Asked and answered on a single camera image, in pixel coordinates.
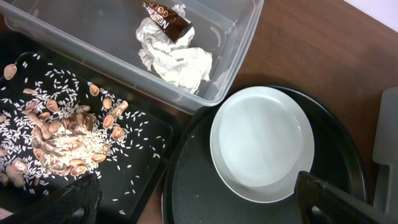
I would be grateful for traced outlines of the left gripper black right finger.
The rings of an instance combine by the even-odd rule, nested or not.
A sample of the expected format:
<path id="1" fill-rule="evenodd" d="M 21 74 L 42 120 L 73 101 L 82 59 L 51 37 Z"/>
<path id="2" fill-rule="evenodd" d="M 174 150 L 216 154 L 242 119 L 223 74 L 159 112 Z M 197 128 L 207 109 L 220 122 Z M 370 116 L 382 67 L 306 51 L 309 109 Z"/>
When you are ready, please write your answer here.
<path id="1" fill-rule="evenodd" d="M 302 223 L 397 223 L 395 218 L 306 171 L 298 173 L 295 198 Z"/>

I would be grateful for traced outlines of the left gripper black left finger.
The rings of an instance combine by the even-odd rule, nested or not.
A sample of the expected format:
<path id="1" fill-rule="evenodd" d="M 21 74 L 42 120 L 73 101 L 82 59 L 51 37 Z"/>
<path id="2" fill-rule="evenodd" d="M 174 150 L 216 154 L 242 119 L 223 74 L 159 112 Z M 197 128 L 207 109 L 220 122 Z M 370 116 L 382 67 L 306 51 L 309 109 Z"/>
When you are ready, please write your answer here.
<path id="1" fill-rule="evenodd" d="M 88 174 L 1 220 L 7 223 L 95 223 L 101 200 L 98 178 Z"/>

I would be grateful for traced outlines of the light grey plate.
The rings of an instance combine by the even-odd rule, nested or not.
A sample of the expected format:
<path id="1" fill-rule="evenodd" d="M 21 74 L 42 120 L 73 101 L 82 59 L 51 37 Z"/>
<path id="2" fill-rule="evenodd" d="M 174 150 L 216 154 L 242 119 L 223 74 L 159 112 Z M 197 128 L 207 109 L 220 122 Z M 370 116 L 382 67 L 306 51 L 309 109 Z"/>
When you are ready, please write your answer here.
<path id="1" fill-rule="evenodd" d="M 239 197 L 274 203 L 294 193 L 315 155 L 312 127 L 299 104 L 268 86 L 232 94 L 216 112 L 210 152 L 224 184 Z"/>

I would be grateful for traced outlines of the white napkin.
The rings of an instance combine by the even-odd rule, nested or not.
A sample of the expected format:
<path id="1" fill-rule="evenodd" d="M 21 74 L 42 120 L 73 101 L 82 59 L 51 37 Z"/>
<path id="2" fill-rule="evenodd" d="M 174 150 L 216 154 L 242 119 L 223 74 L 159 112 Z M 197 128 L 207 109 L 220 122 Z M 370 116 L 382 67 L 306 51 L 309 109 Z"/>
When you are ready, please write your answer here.
<path id="1" fill-rule="evenodd" d="M 171 9 L 185 17 L 185 5 L 176 4 Z M 141 43 L 138 55 L 148 71 L 154 70 L 163 80 L 194 94 L 202 81 L 210 80 L 213 62 L 212 53 L 190 47 L 194 35 L 192 26 L 184 37 L 173 42 L 148 14 L 136 30 Z"/>

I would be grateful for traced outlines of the gold snack wrapper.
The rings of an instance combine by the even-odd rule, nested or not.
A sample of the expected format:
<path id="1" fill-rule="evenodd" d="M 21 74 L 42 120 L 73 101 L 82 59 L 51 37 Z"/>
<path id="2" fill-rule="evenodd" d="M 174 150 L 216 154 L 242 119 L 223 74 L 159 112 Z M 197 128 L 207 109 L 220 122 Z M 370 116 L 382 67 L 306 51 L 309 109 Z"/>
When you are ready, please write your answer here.
<path id="1" fill-rule="evenodd" d="M 149 17 L 173 42 L 184 37 L 193 26 L 184 16 L 156 1 L 141 0 L 141 4 L 147 10 Z"/>

